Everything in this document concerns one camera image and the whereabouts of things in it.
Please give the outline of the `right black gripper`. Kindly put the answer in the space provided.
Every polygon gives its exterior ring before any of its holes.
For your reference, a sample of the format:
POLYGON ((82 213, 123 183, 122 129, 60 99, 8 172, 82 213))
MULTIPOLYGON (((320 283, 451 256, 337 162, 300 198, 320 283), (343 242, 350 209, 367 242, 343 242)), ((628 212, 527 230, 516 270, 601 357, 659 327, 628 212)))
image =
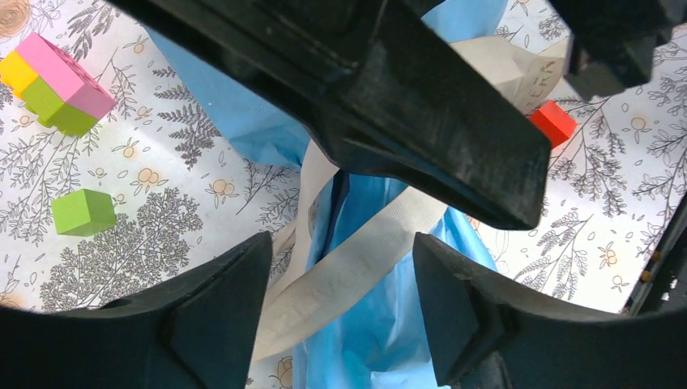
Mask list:
POLYGON ((686 21, 685 0, 550 0, 570 30, 564 78, 584 100, 651 81, 655 49, 686 21))

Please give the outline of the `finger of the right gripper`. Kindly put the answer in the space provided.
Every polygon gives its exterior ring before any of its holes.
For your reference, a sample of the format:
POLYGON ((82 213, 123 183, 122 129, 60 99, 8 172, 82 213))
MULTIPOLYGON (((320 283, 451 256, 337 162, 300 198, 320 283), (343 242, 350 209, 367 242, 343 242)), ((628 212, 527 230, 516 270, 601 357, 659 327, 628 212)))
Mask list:
POLYGON ((420 19, 430 2, 119 1, 301 122, 329 160, 498 229, 540 222, 548 139, 420 19))

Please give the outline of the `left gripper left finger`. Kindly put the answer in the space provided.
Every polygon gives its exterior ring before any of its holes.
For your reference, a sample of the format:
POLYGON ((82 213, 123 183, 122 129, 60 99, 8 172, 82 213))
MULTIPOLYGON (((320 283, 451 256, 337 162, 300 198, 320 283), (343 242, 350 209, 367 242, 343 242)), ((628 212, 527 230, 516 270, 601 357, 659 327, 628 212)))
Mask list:
POLYGON ((4 388, 243 388, 272 257, 257 233, 96 309, 1 311, 4 388))

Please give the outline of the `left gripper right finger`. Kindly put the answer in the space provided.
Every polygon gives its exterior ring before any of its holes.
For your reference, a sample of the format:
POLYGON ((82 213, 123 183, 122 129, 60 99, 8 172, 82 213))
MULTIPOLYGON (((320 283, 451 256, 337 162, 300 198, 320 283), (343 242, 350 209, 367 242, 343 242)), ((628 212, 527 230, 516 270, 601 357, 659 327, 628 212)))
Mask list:
POLYGON ((686 312, 624 316, 562 301, 418 233, 412 252, 438 384, 683 388, 686 312))

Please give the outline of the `cream printed ribbon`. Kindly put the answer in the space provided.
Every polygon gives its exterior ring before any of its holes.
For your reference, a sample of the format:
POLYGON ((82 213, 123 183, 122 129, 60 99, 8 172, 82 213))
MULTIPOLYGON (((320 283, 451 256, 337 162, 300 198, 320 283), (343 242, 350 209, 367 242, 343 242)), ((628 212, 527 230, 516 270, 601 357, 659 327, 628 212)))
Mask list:
MULTIPOLYGON (((568 41, 559 41, 540 54, 513 45, 502 36, 454 42, 451 48, 476 66, 516 109, 526 113, 561 80, 568 41)), ((301 170, 299 214, 274 239, 276 253, 290 242, 295 245, 288 270, 267 289, 254 362, 284 352, 354 306, 411 250, 415 233, 429 232, 446 212, 445 203, 408 187, 307 269, 312 243, 309 209, 337 172, 338 168, 310 143, 301 170)))

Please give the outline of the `red block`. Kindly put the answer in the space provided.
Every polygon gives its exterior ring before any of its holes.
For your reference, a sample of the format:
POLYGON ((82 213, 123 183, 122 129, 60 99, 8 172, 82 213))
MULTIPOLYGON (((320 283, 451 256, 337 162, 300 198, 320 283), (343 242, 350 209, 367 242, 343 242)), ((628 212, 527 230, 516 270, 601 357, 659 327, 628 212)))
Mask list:
POLYGON ((552 149, 567 142, 572 137, 578 125, 578 123, 553 100, 543 103, 530 115, 529 119, 550 140, 552 149))

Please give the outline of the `small green cube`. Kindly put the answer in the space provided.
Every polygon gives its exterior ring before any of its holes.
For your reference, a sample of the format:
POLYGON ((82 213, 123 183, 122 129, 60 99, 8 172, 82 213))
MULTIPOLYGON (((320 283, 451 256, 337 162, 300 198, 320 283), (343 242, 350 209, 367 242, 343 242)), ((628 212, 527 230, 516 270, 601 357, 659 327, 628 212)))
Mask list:
POLYGON ((53 200, 51 208, 59 235, 90 237, 117 223, 112 197, 95 190, 65 194, 53 200))

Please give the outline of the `stacked coloured toy blocks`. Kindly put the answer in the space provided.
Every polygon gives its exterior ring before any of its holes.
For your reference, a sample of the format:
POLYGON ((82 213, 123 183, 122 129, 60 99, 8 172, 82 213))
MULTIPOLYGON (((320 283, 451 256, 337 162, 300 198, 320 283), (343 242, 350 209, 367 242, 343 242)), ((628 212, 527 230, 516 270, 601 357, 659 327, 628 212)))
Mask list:
POLYGON ((44 127, 81 137, 116 105, 69 54, 33 32, 1 60, 1 82, 44 127))

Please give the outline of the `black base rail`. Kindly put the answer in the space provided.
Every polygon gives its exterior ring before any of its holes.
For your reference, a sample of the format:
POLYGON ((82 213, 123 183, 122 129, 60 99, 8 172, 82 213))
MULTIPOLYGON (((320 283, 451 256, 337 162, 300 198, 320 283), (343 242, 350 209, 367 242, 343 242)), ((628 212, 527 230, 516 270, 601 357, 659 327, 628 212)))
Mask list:
POLYGON ((686 198, 677 207, 623 312, 635 316, 686 307, 686 198))

